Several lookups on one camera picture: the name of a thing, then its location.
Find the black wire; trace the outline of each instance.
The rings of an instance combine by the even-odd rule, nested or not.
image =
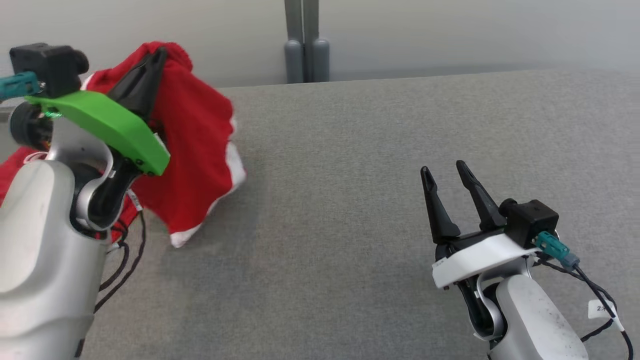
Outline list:
[[[114,225],[111,227],[111,231],[118,231],[120,233],[120,240],[118,241],[118,243],[120,243],[120,247],[124,248],[124,256],[122,257],[122,261],[120,262],[118,269],[113,273],[113,275],[109,277],[109,279],[100,284],[100,288],[98,289],[98,291],[103,291],[111,286],[111,284],[113,284],[113,282],[116,281],[116,279],[120,276],[120,274],[122,274],[122,271],[127,266],[127,262],[129,262],[129,245],[125,243],[125,240],[129,235],[129,227],[121,219],[118,219],[118,224],[122,227]]]
[[[583,278],[581,278],[581,277],[580,277],[580,275],[577,275],[577,274],[575,274],[575,273],[573,273],[573,272],[567,271],[567,270],[565,270],[565,269],[564,269],[563,267],[561,267],[561,266],[557,266],[557,265],[555,265],[555,264],[548,263],[548,262],[546,262],[546,261],[540,261],[540,264],[545,265],[545,266],[548,266],[548,267],[550,267],[550,268],[552,268],[552,269],[554,269],[554,270],[557,270],[557,271],[559,271],[559,272],[562,272],[562,273],[564,273],[564,274],[571,275],[571,276],[573,276],[574,278],[576,278],[576,279],[578,279],[578,280],[580,280],[580,281],[586,282]],[[601,293],[603,293],[603,294],[604,294],[604,296],[605,296],[607,299],[609,299],[609,301],[611,301],[611,302],[613,303],[613,306],[615,306],[615,307],[616,307],[616,309],[618,308],[618,304],[617,304],[617,303],[616,303],[616,301],[613,299],[613,297],[612,297],[611,295],[609,295],[609,293],[607,293],[607,290],[604,290],[601,286],[597,285],[597,284],[596,284],[596,283],[594,283],[594,282],[592,282],[592,284],[593,284],[594,286],[596,286],[596,288],[598,289],[598,291],[600,291]]]
[[[573,269],[580,276],[582,276],[582,278],[584,279],[584,282],[586,282],[587,285],[589,285],[589,287],[593,291],[593,293],[596,294],[596,296],[598,297],[598,300],[602,303],[602,305],[604,306],[605,310],[607,310],[607,312],[611,316],[611,319],[615,319],[617,316],[613,312],[613,310],[611,310],[611,307],[609,306],[609,304],[602,298],[602,295],[600,294],[600,292],[598,290],[599,286],[597,286],[593,281],[589,280],[587,275],[582,271],[582,269],[580,268],[580,266],[578,266],[578,264],[574,265]],[[629,338],[629,335],[627,335],[626,331],[620,331],[620,332],[622,333],[622,337],[625,339],[625,343],[627,343],[627,349],[628,349],[628,352],[629,352],[628,359],[629,360],[633,360],[633,358],[634,358],[634,346],[631,344],[631,339]]]
[[[579,275],[577,275],[577,274],[575,274],[573,272],[567,271],[566,269],[564,269],[561,266],[557,266],[557,265],[554,265],[552,263],[548,263],[546,261],[540,261],[539,264],[548,266],[548,267],[550,267],[550,268],[552,268],[554,270],[557,270],[559,272],[562,272],[564,274],[569,274],[569,275],[573,276],[574,278],[576,278],[576,279],[578,279],[578,280],[580,280],[582,282],[586,282],[581,276],[579,276]],[[616,309],[617,309],[618,305],[617,305],[616,301],[613,299],[613,297],[611,295],[609,295],[609,293],[607,293],[607,290],[604,290],[601,286],[599,286],[599,285],[597,285],[595,283],[593,283],[593,284],[598,288],[598,291],[602,292],[604,294],[604,296],[607,299],[609,299],[609,301],[611,301],[613,303],[613,306],[615,306]],[[613,325],[613,319],[610,319],[609,321],[605,322],[599,328],[597,328],[594,331],[591,331],[589,334],[586,334],[585,336],[581,337],[580,341],[585,342],[588,339],[592,338],[593,336],[599,335],[601,332],[603,332],[606,329],[610,328],[611,325]]]
[[[129,261],[129,244],[121,241],[120,247],[124,249],[124,255],[122,256],[120,266],[118,266],[118,269],[113,273],[113,275],[109,277],[109,279],[106,279],[102,284],[100,284],[100,288],[98,289],[98,291],[105,290],[106,288],[111,286],[111,284],[113,284],[113,282],[120,277],[120,274],[122,274],[122,270],[124,270],[124,268],[127,266],[127,262]]]
[[[628,360],[634,360],[634,346],[631,344],[631,339],[626,331],[621,331],[622,337],[625,339],[625,343],[627,343],[627,349],[629,350]]]
[[[599,328],[597,328],[594,331],[591,331],[589,334],[586,334],[585,336],[581,337],[580,341],[585,342],[588,339],[591,339],[593,336],[600,335],[601,332],[603,332],[603,331],[607,330],[608,328],[610,328],[611,325],[613,325],[613,319],[609,319],[608,322],[605,322]]]
[[[114,286],[109,291],[109,293],[107,293],[107,295],[105,295],[100,301],[98,301],[98,304],[95,305],[95,309],[93,310],[94,313],[98,312],[98,310],[100,310],[100,308],[113,296],[113,294],[115,294],[116,291],[118,291],[124,285],[124,283],[128,280],[131,274],[133,274],[136,267],[138,266],[138,263],[140,262],[140,259],[142,258],[142,254],[145,251],[145,244],[147,243],[147,223],[145,223],[145,217],[142,215],[142,211],[138,213],[140,214],[140,222],[142,223],[142,241],[140,242],[138,255],[133,260],[133,263],[131,264],[131,269],[129,269],[129,271],[126,274],[124,274],[120,282],[116,284],[116,286]]]
[[[604,290],[601,286],[597,285],[595,282],[591,281],[589,279],[589,277],[587,277],[587,275],[582,271],[582,269],[578,266],[575,265],[573,268],[575,269],[575,271],[578,274],[574,274],[573,272],[570,272],[560,266],[548,263],[544,260],[540,261],[540,264],[548,266],[554,270],[557,270],[559,272],[565,273],[565,274],[569,274],[571,276],[573,276],[574,278],[580,280],[580,281],[584,281],[587,283],[587,285],[589,285],[589,287],[591,288],[591,291],[593,291],[593,293],[596,294],[596,296],[598,297],[598,300],[602,303],[602,305],[605,307],[605,309],[607,310],[607,312],[609,313],[609,315],[611,316],[613,311],[611,311],[611,308],[609,307],[608,303],[602,298],[602,295],[600,293],[603,293],[604,296],[609,299],[609,301],[611,301],[613,303],[613,306],[617,309],[618,305],[616,304],[616,301],[613,300],[613,297],[611,297],[611,295],[609,295],[609,293],[607,293],[606,290]],[[585,336],[581,337],[580,340],[582,342],[587,341],[588,339],[592,338],[593,336],[596,336],[598,334],[600,334],[602,331],[608,329],[611,327],[611,325],[613,324],[613,318],[615,318],[616,316],[611,316],[611,319],[609,319],[609,321],[607,321],[606,323],[604,323],[602,326],[600,326],[599,328],[595,329],[594,331],[591,331],[589,334],[586,334]],[[622,337],[625,339],[625,343],[627,344],[627,350],[629,353],[628,356],[628,360],[633,360],[634,358],[634,346],[633,344],[631,344],[631,339],[629,338],[629,335],[627,334],[626,331],[621,331],[620,332],[622,334]]]
[[[124,242],[127,239],[127,236],[129,235],[129,229],[125,226],[125,227],[119,227],[119,226],[112,226],[111,227],[111,231],[118,231],[120,233],[120,240],[118,242]]]
[[[582,271],[582,269],[578,266],[578,264],[574,265],[573,269],[575,269],[575,271],[584,279],[584,282],[586,282],[587,285],[589,285],[589,287],[591,288],[591,291],[593,291],[593,293],[596,294],[596,297],[602,303],[605,310],[607,310],[607,312],[609,313],[609,316],[611,316],[612,319],[615,318],[616,313],[614,313],[613,310],[611,310],[609,303],[607,303],[602,297],[602,294],[598,290],[599,286],[597,286],[591,280],[589,280],[587,275]]]

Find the cable connector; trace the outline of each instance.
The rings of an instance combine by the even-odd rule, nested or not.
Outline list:
[[[42,84],[36,74],[31,71],[0,78],[0,101],[13,97],[35,95],[42,91]]]
[[[557,259],[560,264],[568,271],[573,271],[573,267],[580,263],[574,253],[569,248],[560,242],[555,236],[543,231],[538,234],[532,241],[542,252]]]

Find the gray table surface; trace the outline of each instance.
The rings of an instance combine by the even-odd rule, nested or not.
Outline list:
[[[84,358],[486,359],[459,292],[431,280],[419,169],[474,231],[458,159],[497,202],[560,214],[563,241],[640,347],[637,84],[548,70],[223,89],[247,183],[181,249],[147,215],[143,260],[98,313]],[[587,319],[586,285],[534,276],[579,334],[603,322]],[[586,346],[626,359],[613,330]]]

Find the red santa hat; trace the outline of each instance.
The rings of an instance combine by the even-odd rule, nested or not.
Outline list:
[[[106,94],[142,57],[161,46],[168,57],[152,120],[164,135],[171,160],[162,176],[143,176],[132,189],[141,205],[165,222],[172,245],[181,247],[218,201],[246,178],[230,141],[237,127],[231,102],[191,73],[189,56],[175,43],[143,44],[116,67],[91,75],[83,88]],[[17,172],[16,165],[27,155],[25,150],[18,152],[7,161],[11,165],[0,168],[0,197]],[[135,213],[127,199],[122,220],[128,224]]]

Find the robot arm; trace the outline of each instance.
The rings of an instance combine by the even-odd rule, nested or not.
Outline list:
[[[12,113],[11,134],[48,154],[20,169],[0,208],[0,359],[73,359],[93,322],[110,245],[101,239],[133,181],[169,161],[147,126],[166,51],[108,96],[80,91],[88,62],[69,46],[10,54],[17,75],[0,81],[0,95],[28,100]]]
[[[460,289],[474,335],[490,344],[490,359],[587,359],[580,338],[531,277],[537,256],[552,256],[567,272],[581,273],[577,257],[557,239],[558,214],[538,200],[518,204],[507,199],[498,207],[463,161],[456,166],[480,216],[477,233],[460,234],[437,195],[431,172],[427,167],[420,172],[436,244],[436,286]]]

